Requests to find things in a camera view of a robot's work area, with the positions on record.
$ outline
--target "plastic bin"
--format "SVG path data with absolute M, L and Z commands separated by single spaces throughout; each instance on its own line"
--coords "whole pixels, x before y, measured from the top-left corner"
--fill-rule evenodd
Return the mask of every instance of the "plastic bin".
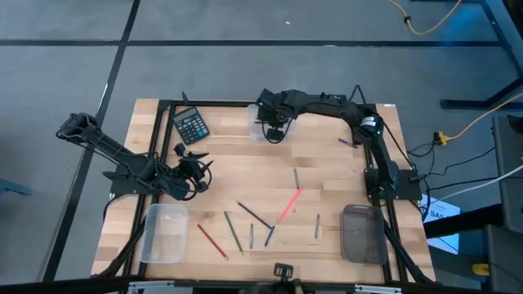
M 340 215 L 342 256 L 345 260 L 383 265 L 387 245 L 383 214 L 379 207 L 347 205 Z
M 180 204 L 153 204 L 145 220 L 140 261 L 177 263 L 184 259 L 187 247 L 189 214 Z

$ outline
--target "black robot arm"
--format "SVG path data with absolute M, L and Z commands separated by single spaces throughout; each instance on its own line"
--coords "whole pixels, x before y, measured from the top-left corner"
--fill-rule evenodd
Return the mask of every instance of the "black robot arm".
M 302 91 L 290 90 L 275 94 L 266 89 L 261 92 L 256 104 L 258 119 L 262 124 L 270 126 L 267 140 L 273 142 L 280 141 L 285 135 L 279 128 L 300 114 L 319 114 L 343 119 L 351 128 L 356 142 L 363 142 L 370 147 L 378 165 L 377 184 L 384 189 L 396 189 L 400 170 L 391 161 L 385 146 L 383 118 L 369 107 L 324 93 L 308 95 Z
M 208 189 L 208 184 L 202 179 L 212 162 L 203 164 L 200 158 L 207 154 L 184 154 L 182 144 L 175 148 L 181 157 L 179 165 L 171 168 L 161 163 L 154 156 L 146 157 L 144 154 L 134 154 L 117 141 L 111 139 L 97 126 L 96 120 L 89 114 L 71 114 L 69 119 L 62 124 L 56 136 L 62 140 L 76 145 L 89 144 L 99 149 L 118 165 L 126 170 L 125 175 L 116 175 L 114 172 L 104 172 L 110 180 L 116 176 L 124 176 L 146 187 L 151 194 L 169 194 L 177 200 L 189 200 L 199 192 Z

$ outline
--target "pink marker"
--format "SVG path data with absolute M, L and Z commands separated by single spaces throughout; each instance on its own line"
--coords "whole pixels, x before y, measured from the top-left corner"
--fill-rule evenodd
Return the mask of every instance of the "pink marker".
M 300 189 L 298 191 L 296 191 L 296 193 L 294 194 L 294 196 L 291 198 L 291 200 L 288 202 L 287 204 L 287 207 L 281 212 L 281 214 L 279 215 L 278 217 L 278 222 L 283 220 L 283 218 L 285 217 L 285 215 L 287 214 L 288 210 L 291 208 L 291 206 L 293 205 L 293 203 L 296 201 L 297 197 L 300 196 L 300 193 L 302 192 L 303 190 L 303 187 L 300 186 Z

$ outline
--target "pen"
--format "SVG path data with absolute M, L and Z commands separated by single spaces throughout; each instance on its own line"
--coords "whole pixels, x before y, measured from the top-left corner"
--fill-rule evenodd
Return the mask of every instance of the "pen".
M 274 231 L 275 231 L 275 226 L 273 226 L 272 229 L 270 229 L 269 235 L 267 236 L 267 240 L 265 241 L 265 247 L 267 247 L 267 245 L 269 245 L 270 237 L 272 236 L 272 233 L 274 233 Z

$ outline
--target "wooden table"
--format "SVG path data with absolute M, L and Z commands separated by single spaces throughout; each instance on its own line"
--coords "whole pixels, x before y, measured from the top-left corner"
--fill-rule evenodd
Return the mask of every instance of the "wooden table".
M 158 100 L 136 101 L 125 146 L 135 153 L 146 152 Z M 394 105 L 377 105 L 377 110 L 405 149 L 398 113 Z M 213 180 L 205 193 L 189 202 L 177 202 L 168 195 L 161 203 L 180 203 L 189 215 L 189 237 L 186 257 L 173 265 L 149 264 L 147 278 L 183 278 L 211 280 L 273 280 L 274 263 L 294 266 L 294 278 L 324 283 L 382 283 L 380 265 L 352 263 L 340 253 L 339 215 L 349 203 L 369 205 L 363 170 L 363 148 L 352 149 L 337 141 L 350 139 L 350 128 L 337 118 L 303 114 L 295 122 L 295 136 L 280 144 L 256 141 L 249 137 L 248 112 L 245 108 L 199 107 L 210 129 L 210 136 L 187 146 L 189 151 L 209 152 L 203 160 L 214 160 Z M 160 128 L 158 151 L 163 141 L 167 113 Z M 408 168 L 400 151 L 386 133 L 385 141 L 391 158 L 400 167 Z M 172 132 L 167 163 L 177 164 L 172 147 L 181 142 Z M 297 169 L 304 190 L 285 219 L 275 229 L 268 247 L 264 247 L 268 229 L 243 210 L 236 200 L 255 211 L 261 218 L 275 224 L 279 214 L 296 192 L 293 169 Z M 99 273 L 122 249 L 131 231 L 136 208 L 136 195 L 127 195 L 114 202 L 101 231 L 92 273 Z M 427 240 L 421 217 L 408 201 L 395 201 L 401 241 L 423 273 L 434 279 Z M 230 212 L 231 221 L 240 239 L 242 256 L 226 223 L 223 212 Z M 314 238 L 316 214 L 321 226 Z M 226 261 L 198 230 L 200 223 L 229 256 Z M 254 224 L 254 247 L 248 249 L 249 226 Z M 391 271 L 398 279 L 396 256 L 387 244 Z M 132 272 L 138 267 L 141 247 L 136 247 Z

